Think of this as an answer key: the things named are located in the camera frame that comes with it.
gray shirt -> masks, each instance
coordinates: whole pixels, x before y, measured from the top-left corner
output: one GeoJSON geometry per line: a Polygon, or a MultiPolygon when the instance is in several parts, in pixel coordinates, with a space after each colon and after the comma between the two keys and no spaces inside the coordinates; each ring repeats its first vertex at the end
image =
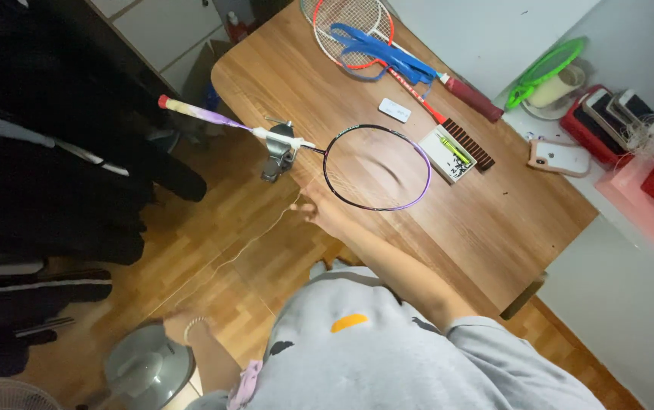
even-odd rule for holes
{"type": "MultiPolygon", "coordinates": [[[[246,408],[603,408],[494,320],[463,317],[442,334],[366,269],[323,274],[285,305],[246,408]]],[[[222,410],[227,396],[188,410],[222,410]]]]}

racket mount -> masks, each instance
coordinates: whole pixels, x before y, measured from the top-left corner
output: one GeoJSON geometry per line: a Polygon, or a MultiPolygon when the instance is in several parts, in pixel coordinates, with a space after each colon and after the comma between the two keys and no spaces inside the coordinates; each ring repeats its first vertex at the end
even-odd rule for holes
{"type": "MultiPolygon", "coordinates": [[[[291,121],[271,117],[264,117],[264,119],[278,123],[277,126],[271,127],[269,131],[294,138],[294,128],[292,128],[291,121]]],[[[279,175],[291,169],[296,159],[296,151],[292,150],[290,144],[269,137],[267,137],[267,149],[269,150],[269,158],[264,163],[261,179],[274,183],[279,179],[279,175]]]]}

racket grip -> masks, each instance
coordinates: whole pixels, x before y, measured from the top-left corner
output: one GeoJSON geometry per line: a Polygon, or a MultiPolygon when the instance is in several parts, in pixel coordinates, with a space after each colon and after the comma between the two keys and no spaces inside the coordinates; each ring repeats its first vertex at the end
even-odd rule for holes
{"type": "Polygon", "coordinates": [[[465,102],[466,105],[475,109],[479,114],[484,115],[484,117],[492,123],[496,123],[504,114],[504,110],[495,107],[494,104],[492,104],[492,101],[490,101],[489,98],[486,98],[484,94],[481,94],[479,91],[469,87],[458,79],[451,77],[446,81],[444,87],[446,87],[451,94],[465,102]]]}

red bottle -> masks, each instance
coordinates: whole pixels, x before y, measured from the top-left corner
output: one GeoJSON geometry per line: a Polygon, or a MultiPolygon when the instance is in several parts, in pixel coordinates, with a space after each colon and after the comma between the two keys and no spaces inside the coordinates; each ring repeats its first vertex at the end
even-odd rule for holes
{"type": "Polygon", "coordinates": [[[228,30],[229,38],[233,43],[241,42],[241,40],[245,39],[248,35],[246,24],[239,21],[238,17],[236,17],[236,13],[233,12],[229,12],[229,22],[226,29],[228,30]]]}

brown comb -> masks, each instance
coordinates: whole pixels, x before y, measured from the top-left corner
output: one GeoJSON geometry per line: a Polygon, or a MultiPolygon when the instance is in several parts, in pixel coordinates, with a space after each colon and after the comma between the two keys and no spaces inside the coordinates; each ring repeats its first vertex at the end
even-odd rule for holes
{"type": "Polygon", "coordinates": [[[479,171],[484,172],[494,165],[492,157],[490,157],[489,154],[479,146],[479,144],[474,142],[463,128],[454,123],[454,120],[451,118],[447,119],[442,127],[446,128],[446,131],[449,131],[449,134],[454,137],[456,142],[461,144],[461,146],[464,147],[464,150],[477,160],[479,171]]]}

